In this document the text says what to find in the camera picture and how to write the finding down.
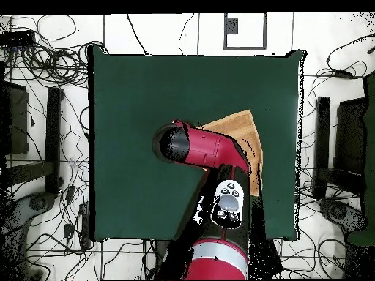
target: orange towel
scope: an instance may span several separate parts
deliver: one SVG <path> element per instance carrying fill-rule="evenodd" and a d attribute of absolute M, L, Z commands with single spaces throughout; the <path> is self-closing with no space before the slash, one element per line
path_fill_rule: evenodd
<path fill-rule="evenodd" d="M 263 151 L 256 126 L 250 110 L 231 114 L 223 119 L 203 125 L 204 130 L 218 132 L 236 139 L 250 164 L 250 194 L 259 196 L 258 167 L 263 167 Z"/>

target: white floor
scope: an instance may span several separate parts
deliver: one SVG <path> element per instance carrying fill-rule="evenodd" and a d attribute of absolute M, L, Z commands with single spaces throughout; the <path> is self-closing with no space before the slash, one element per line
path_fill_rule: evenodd
<path fill-rule="evenodd" d="M 74 35 L 57 41 L 51 41 L 55 48 L 65 48 L 68 46 L 84 44 L 88 41 L 101 41 L 109 50 L 110 54 L 142 54 L 142 48 L 138 44 L 126 15 L 71 15 L 75 21 L 77 32 Z M 375 19 L 368 18 L 368 15 L 353 13 L 270 13 L 267 18 L 267 50 L 264 52 L 252 51 L 224 51 L 223 50 L 223 14 L 178 14 L 178 15 L 130 15 L 134 29 L 142 42 L 145 50 L 150 54 L 160 55 L 177 55 L 187 54 L 196 55 L 197 50 L 201 55 L 255 55 L 264 54 L 276 56 L 284 56 L 290 50 L 303 49 L 308 52 L 305 60 L 304 74 L 316 75 L 323 68 L 327 68 L 326 58 L 331 51 L 337 47 L 344 45 L 358 37 L 365 36 L 375 31 Z M 30 18 L 16 18 L 14 24 L 23 27 L 29 27 L 36 30 L 34 21 Z M 64 37 L 74 30 L 72 21 L 64 15 L 52 15 L 43 18 L 40 23 L 40 32 L 47 39 Z M 375 55 L 368 55 L 367 51 L 375 45 L 374 39 L 364 40 L 355 43 L 347 48 L 337 51 L 331 56 L 330 65 L 337 69 L 344 69 L 355 63 L 356 61 L 364 61 L 367 64 L 368 71 L 366 74 L 375 69 Z M 357 75 L 364 74 L 364 66 L 358 64 L 354 66 Z M 46 109 L 47 91 L 35 80 L 28 83 L 24 79 L 23 74 L 27 78 L 32 78 L 30 72 L 26 69 L 14 69 L 12 72 L 12 82 L 24 85 L 28 89 L 29 104 L 34 109 L 29 109 L 34 119 L 34 127 L 28 128 L 28 133 L 33 137 L 41 156 L 45 156 L 45 117 L 42 112 L 42 105 Z M 305 104 L 304 114 L 309 114 L 313 108 L 307 103 L 308 94 L 312 89 L 315 77 L 305 77 Z M 318 79 L 315 85 L 322 82 Z M 62 134 L 70 133 L 65 140 L 62 141 L 64 155 L 70 162 L 61 163 L 61 175 L 66 183 L 70 180 L 72 172 L 75 175 L 78 169 L 76 161 L 87 160 L 88 143 L 83 136 L 83 130 L 78 123 L 76 114 L 88 105 L 87 90 L 76 86 L 64 86 L 65 94 L 68 100 L 63 101 L 62 106 Z M 331 117 L 330 124 L 336 124 L 336 109 L 340 101 L 350 100 L 363 96 L 362 80 L 341 80 L 338 78 L 330 78 L 322 85 L 315 89 L 316 96 L 331 97 Z M 309 101 L 312 106 L 316 100 L 311 94 Z M 83 124 L 88 127 L 88 114 L 83 114 Z M 314 132 L 315 113 L 303 121 L 302 136 L 309 135 Z M 335 127 L 331 128 L 330 137 L 330 165 L 332 165 L 334 154 L 334 137 Z M 314 135 L 303 140 L 302 146 L 311 145 L 314 142 Z M 313 147 L 302 150 L 302 166 L 313 167 Z M 27 155 L 17 155 L 12 157 L 13 165 L 22 165 L 30 163 L 30 160 L 38 161 L 39 155 L 34 144 L 29 141 L 29 153 Z M 88 180 L 88 164 L 82 164 L 79 167 L 83 171 L 83 180 Z M 308 177 L 302 174 L 302 184 L 307 181 Z M 77 179 L 76 186 L 84 185 Z M 24 185 L 17 191 L 15 198 L 35 191 L 44 190 L 44 181 L 39 179 Z M 334 191 L 328 190 L 327 195 L 332 195 Z M 83 195 L 72 204 L 69 209 L 70 216 L 74 219 L 78 212 L 78 205 L 83 200 L 89 198 L 88 189 L 83 187 Z M 311 201 L 306 198 L 302 203 Z M 353 206 L 358 208 L 358 202 L 354 199 Z M 322 271 L 317 260 L 317 253 L 313 250 L 318 244 L 325 239 L 342 240 L 342 234 L 336 225 L 323 219 L 318 212 L 315 212 L 315 203 L 310 203 L 300 209 L 301 239 L 296 242 L 275 241 L 286 269 L 296 272 L 285 271 L 282 275 L 277 276 L 283 278 L 303 277 L 303 278 L 326 278 L 327 275 Z M 29 231 L 28 242 L 33 243 L 43 233 L 53 234 L 57 241 L 65 243 L 63 237 L 64 221 L 59 215 L 59 204 L 56 203 L 54 208 L 46 214 L 34 219 L 34 226 Z M 96 244 L 93 252 L 86 260 L 84 256 L 70 254 L 63 255 L 64 248 L 56 243 L 52 238 L 42 236 L 38 239 L 39 244 L 31 247 L 29 250 L 30 260 L 37 261 L 38 264 L 47 266 L 51 270 L 48 280 L 63 280 L 67 276 L 68 280 L 97 280 L 100 277 L 101 262 L 107 263 L 120 250 L 120 247 L 127 240 L 112 239 L 103 242 L 103 251 L 101 252 L 101 244 Z M 79 249 L 77 238 L 73 239 L 73 249 Z M 322 254 L 330 258 L 334 262 L 333 257 L 338 258 L 336 261 L 344 262 L 344 248 L 336 242 L 327 242 L 322 246 Z M 105 280 L 134 280 L 144 279 L 142 271 L 142 245 L 125 245 L 121 248 L 120 254 L 113 262 L 109 263 L 105 268 Z M 155 256 L 147 255 L 147 266 L 152 268 L 155 264 Z M 333 263 L 324 260 L 323 265 L 325 271 L 332 278 L 342 276 L 342 271 Z"/>

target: tangled wires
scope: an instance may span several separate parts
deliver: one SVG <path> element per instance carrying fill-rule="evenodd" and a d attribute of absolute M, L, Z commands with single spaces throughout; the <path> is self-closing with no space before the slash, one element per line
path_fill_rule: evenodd
<path fill-rule="evenodd" d="M 108 50 L 104 44 L 98 41 L 91 41 L 68 48 L 54 48 L 50 44 L 50 41 L 68 38 L 74 35 L 77 29 L 75 21 L 67 15 L 74 25 L 74 30 L 70 34 L 60 38 L 46 39 L 40 33 L 40 24 L 41 20 L 47 16 L 48 15 L 42 16 L 37 22 L 31 18 L 34 21 L 36 30 L 12 25 L 12 30 L 33 30 L 39 36 L 39 40 L 34 46 L 2 49 L 4 53 L 4 63 L 10 68 L 9 71 L 5 73 L 5 76 L 7 77 L 11 74 L 13 68 L 21 68 L 18 65 L 23 62 L 24 68 L 34 76 L 34 78 L 27 80 L 37 80 L 39 83 L 43 81 L 45 83 L 57 84 L 58 86 L 70 84 L 87 88 L 87 48 L 90 45 L 96 45 L 103 53 L 107 54 Z"/>

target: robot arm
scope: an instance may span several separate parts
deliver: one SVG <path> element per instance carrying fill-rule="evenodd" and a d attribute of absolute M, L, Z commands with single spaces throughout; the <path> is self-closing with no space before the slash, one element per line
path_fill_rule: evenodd
<path fill-rule="evenodd" d="M 248 163 L 237 142 L 225 135 L 175 121 L 153 140 L 166 162 L 209 168 L 189 220 L 168 247 L 158 279 L 246 279 L 248 265 Z"/>

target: black stand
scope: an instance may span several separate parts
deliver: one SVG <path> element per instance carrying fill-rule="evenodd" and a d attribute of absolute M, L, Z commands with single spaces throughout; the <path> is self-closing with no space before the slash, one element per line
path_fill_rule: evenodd
<path fill-rule="evenodd" d="M 29 273 L 26 238 L 32 220 L 51 210 L 63 183 L 60 178 L 60 110 L 63 98 L 62 89 L 48 89 L 45 162 L 7 168 L 4 174 L 8 175 L 9 187 L 45 177 L 45 192 L 28 195 L 11 206 L 1 207 L 10 209 L 5 220 L 1 221 L 0 232 L 1 275 L 8 280 L 40 280 L 42 277 L 41 271 Z"/>

